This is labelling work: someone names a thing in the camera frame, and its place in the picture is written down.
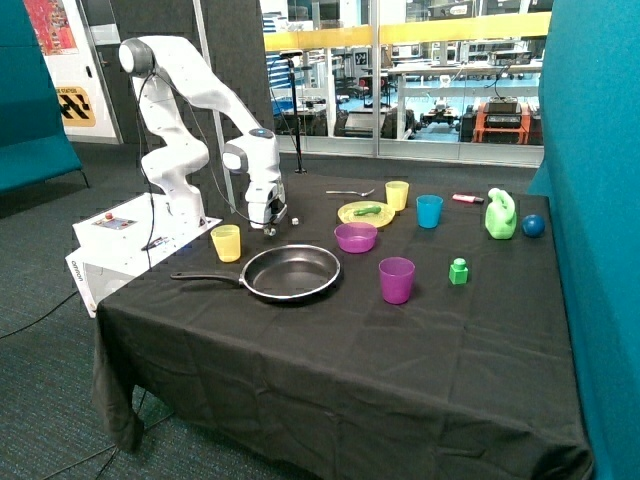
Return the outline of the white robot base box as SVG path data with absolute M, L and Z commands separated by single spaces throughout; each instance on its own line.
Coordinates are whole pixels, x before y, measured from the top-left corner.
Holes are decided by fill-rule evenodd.
M 218 225 L 203 217 L 193 225 L 170 213 L 162 194 L 144 193 L 73 225 L 79 248 L 66 257 L 90 317 L 112 293 Z

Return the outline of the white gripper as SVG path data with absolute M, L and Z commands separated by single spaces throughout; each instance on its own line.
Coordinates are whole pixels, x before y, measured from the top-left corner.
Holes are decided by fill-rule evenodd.
M 264 235 L 276 235 L 277 227 L 287 213 L 284 184 L 282 181 L 251 181 L 245 194 L 250 225 L 264 228 Z

